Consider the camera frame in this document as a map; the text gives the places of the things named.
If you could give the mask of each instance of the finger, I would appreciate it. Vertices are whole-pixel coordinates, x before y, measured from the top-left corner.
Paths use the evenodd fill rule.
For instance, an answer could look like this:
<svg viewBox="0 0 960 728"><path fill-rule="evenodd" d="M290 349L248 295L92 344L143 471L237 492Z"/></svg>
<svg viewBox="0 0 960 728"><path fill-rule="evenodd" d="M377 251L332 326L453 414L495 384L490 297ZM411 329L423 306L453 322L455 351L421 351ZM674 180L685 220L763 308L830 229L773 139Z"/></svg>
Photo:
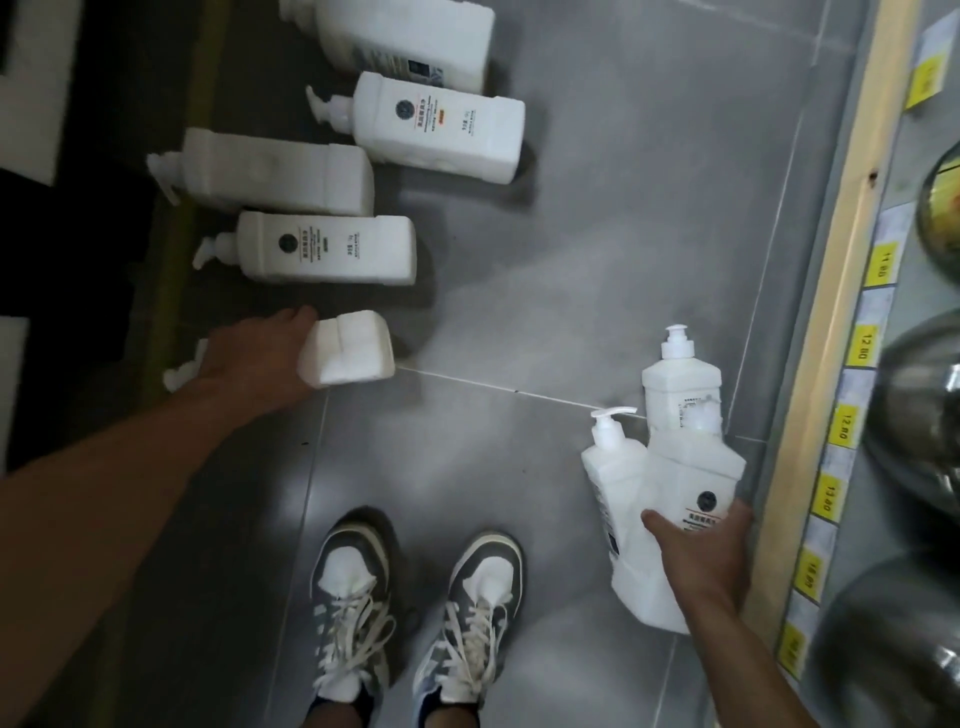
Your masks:
<svg viewBox="0 0 960 728"><path fill-rule="evenodd" d="M675 538L682 531L657 511L646 510L640 514L640 519L646 529L654 535L660 548L663 548L667 542Z"/></svg>
<svg viewBox="0 0 960 728"><path fill-rule="evenodd" d="M317 323L317 309L312 305L302 305L294 315L291 323L297 334L306 338L310 329Z"/></svg>
<svg viewBox="0 0 960 728"><path fill-rule="evenodd" d="M746 501L737 498L733 501L730 511L728 511L727 517L723 520L722 525L725 530L742 537L746 536L753 522L754 509L747 505Z"/></svg>
<svg viewBox="0 0 960 728"><path fill-rule="evenodd" d="M297 311L293 308L283 308L270 317L271 321L280 321L284 324L288 321L293 321L294 316L297 315Z"/></svg>

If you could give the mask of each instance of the stainless steel pot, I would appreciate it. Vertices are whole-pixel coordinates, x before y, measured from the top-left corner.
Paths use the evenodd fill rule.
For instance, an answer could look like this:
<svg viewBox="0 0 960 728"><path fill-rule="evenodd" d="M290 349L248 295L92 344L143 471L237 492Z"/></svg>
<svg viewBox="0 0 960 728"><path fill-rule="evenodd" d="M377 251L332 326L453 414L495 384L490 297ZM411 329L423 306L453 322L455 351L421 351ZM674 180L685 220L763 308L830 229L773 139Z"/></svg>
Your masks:
<svg viewBox="0 0 960 728"><path fill-rule="evenodd" d="M958 587L955 574L908 558L838 597L817 637L814 679L844 725L960 725ZM877 710L885 719L867 718Z"/></svg>
<svg viewBox="0 0 960 728"><path fill-rule="evenodd" d="M960 522L960 310L884 351L867 444L901 486Z"/></svg>

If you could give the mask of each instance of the tile grout line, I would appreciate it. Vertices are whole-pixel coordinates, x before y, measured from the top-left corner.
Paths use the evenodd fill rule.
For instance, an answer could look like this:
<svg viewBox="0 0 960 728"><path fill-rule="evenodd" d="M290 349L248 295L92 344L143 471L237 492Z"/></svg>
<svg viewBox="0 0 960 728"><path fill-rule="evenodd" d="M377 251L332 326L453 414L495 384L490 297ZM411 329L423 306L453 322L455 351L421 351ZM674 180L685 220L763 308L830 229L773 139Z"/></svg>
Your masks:
<svg viewBox="0 0 960 728"><path fill-rule="evenodd" d="M274 705L274 688L276 687L276 677L280 671L280 655L283 652L283 638L287 631L287 616L290 614L290 604L294 597L294 583L297 581L297 557L300 555L300 545L303 542L303 531L306 529L306 514L310 506L310 484L313 482L313 472L317 467L317 456L320 452L321 442L324 438L324 425L326 425L326 408L330 404L330 390L324 392L324 411L320 415L320 427L317 430L317 441L314 443L313 453L310 455L310 470L306 477L306 493L303 496L303 513L300 515L300 528L297 531L297 550L294 553L293 566L290 573L290 586L287 588L287 598L283 604L283 618L280 620L280 630L276 637L276 655L274 657L274 667L270 674L270 687L267 689L267 703L263 709L264 725L270 725L270 711Z"/></svg>
<svg viewBox="0 0 960 728"><path fill-rule="evenodd" d="M666 660L666 670L663 672L663 685L660 686L660 697L657 699L657 709L654 711L654 721L651 728L657 728L660 722L660 711L663 710L663 700L666 698L666 686L670 682L670 669L673 667L673 656L677 653L677 635L673 636L673 642L670 643L670 656Z"/></svg>
<svg viewBox="0 0 960 728"><path fill-rule="evenodd" d="M807 43L814 43L816 45L821 45L825 48L829 48L831 51L837 53L844 53L847 55L853 55L856 53L856 46L850 46L847 43L844 43L840 40L831 40L828 38L823 38L822 30L824 28L824 18L826 15L821 16L821 32L818 32L816 36L811 36L802 31L796 31L792 28L787 28L783 25L778 25L770 20L764 20L763 18L756 17L751 15L748 12L739 11L734 8L722 8L718 5L713 5L712 3L705 2L705 0L674 0L681 5L686 5L690 8L695 8L703 12L714 12L718 15L723 15L730 20L735 22L745 23L746 25L752 25L755 28L768 31L780 36L792 37L795 40L802 40Z"/></svg>
<svg viewBox="0 0 960 728"><path fill-rule="evenodd" d="M487 389L495 389L498 392L507 392L512 395L523 395L524 397L532 397L536 400L553 401L558 404L572 404L574 407L583 407L584 409L605 409L599 404L586 404L581 401L561 400L556 397L547 397L546 395L538 395L538 394L535 394L534 392L523 392L522 390L519 390L519 389L511 389L510 387L501 387L499 384L488 384L482 381L472 381L470 379L462 379L458 376L441 375L441 374L437 374L436 372L424 372L423 370L414 369L412 367L405 367L401 364L397 364L396 367L403 372L410 372L411 374L423 375L423 376L435 376L436 378L439 378L439 379L456 381L456 382L460 382L461 384L472 384L475 387L485 387ZM624 417L633 417L638 420L647 419L643 415L624 415Z"/></svg>
<svg viewBox="0 0 960 728"><path fill-rule="evenodd" d="M814 48L813 56L811 59L811 65L807 71L809 79L812 78L813 68L818 58L819 49ZM730 409L727 410L727 426L724 429L724 434L730 434L731 422L733 421L733 409L736 406L736 395L740 389L740 379L743 377L743 369L747 362L747 352L750 350L750 339L754 333L754 323L756 322L756 313L760 307L760 297L763 295L763 283L767 278L767 269L770 266L770 257L773 254L774 250L774 241L777 239L777 232L780 229L780 216L783 214L783 205L786 202L786 191L790 184L790 173L793 171L793 163L797 157L797 148L800 146L800 132L804 126L804 118L806 116L806 102L804 98L804 105L800 109L800 115L797 117L797 126L793 130L793 141L790 144L790 157L786 163L786 172L783 175L783 185L780 188L780 201L777 203L777 214L774 216L774 225L770 230L770 237L767 240L767 252L766 256L763 258L763 269L760 271L760 284L756 289L756 298L754 299L754 309L750 313L750 324L747 326L747 338L744 341L743 345L743 354L740 356L740 366L736 371L736 379L733 381L733 393L730 396Z"/></svg>

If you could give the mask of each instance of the sneaker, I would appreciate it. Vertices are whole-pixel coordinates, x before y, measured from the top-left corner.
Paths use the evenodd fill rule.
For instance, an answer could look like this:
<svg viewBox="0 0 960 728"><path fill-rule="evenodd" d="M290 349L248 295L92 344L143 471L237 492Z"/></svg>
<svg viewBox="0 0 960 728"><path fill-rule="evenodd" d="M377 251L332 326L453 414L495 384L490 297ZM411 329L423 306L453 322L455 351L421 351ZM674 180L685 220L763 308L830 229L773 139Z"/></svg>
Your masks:
<svg viewBox="0 0 960 728"><path fill-rule="evenodd" d="M439 705L483 706L522 597L520 546L501 533L478 536L453 569L444 626L414 677L418 726Z"/></svg>
<svg viewBox="0 0 960 728"><path fill-rule="evenodd" d="M384 647L396 630L390 615L390 561L384 540L364 522L327 534L310 580L317 627L316 696L353 703L365 689L378 706L390 686Z"/></svg>

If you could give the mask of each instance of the pump bottle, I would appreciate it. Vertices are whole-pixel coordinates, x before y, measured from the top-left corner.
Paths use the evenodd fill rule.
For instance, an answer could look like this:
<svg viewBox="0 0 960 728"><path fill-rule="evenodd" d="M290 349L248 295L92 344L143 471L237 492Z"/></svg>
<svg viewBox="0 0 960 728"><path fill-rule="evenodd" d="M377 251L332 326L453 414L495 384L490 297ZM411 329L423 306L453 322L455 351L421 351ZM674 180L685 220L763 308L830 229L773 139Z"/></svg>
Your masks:
<svg viewBox="0 0 960 728"><path fill-rule="evenodd" d="M720 401L720 370L693 357L686 326L667 327L660 344L663 359L643 370L642 381L650 433L685 426L686 410L698 402Z"/></svg>
<svg viewBox="0 0 960 728"><path fill-rule="evenodd" d="M500 96L474 96L386 79L365 71L353 97L322 101L309 86L314 117L352 134L375 162L435 169L509 184L523 144L526 107Z"/></svg>
<svg viewBox="0 0 960 728"><path fill-rule="evenodd" d="M147 155L147 168L174 205L174 188L223 212L373 215L373 168L359 147L306 144L191 127L181 152Z"/></svg>
<svg viewBox="0 0 960 728"><path fill-rule="evenodd" d="M591 431L594 445L581 455L593 484L593 495L600 507L614 563L624 543L631 504L643 487L647 460L647 448L638 440L628 439L623 425L613 418L619 414L636 414L636 407L598 409L590 413L596 420Z"/></svg>
<svg viewBox="0 0 960 728"><path fill-rule="evenodd" d="M746 461L723 444L720 402L698 402L686 411L684 427L650 435L644 491L630 509L627 543L613 567L613 590L644 624L689 634L686 620L663 571L657 540L640 514L658 511L686 531L726 518Z"/></svg>
<svg viewBox="0 0 960 728"><path fill-rule="evenodd" d="M412 285L417 234L409 218L241 212L236 232L207 237L193 267L217 258L266 283L340 281Z"/></svg>
<svg viewBox="0 0 960 728"><path fill-rule="evenodd" d="M176 392L200 371L206 339L197 342L192 361L163 374L163 386ZM394 348L383 317L373 311L355 311L318 321L307 334L297 374L311 387L375 381L394 375Z"/></svg>
<svg viewBox="0 0 960 728"><path fill-rule="evenodd" d="M338 71L483 93L495 15L454 0L280 0Z"/></svg>

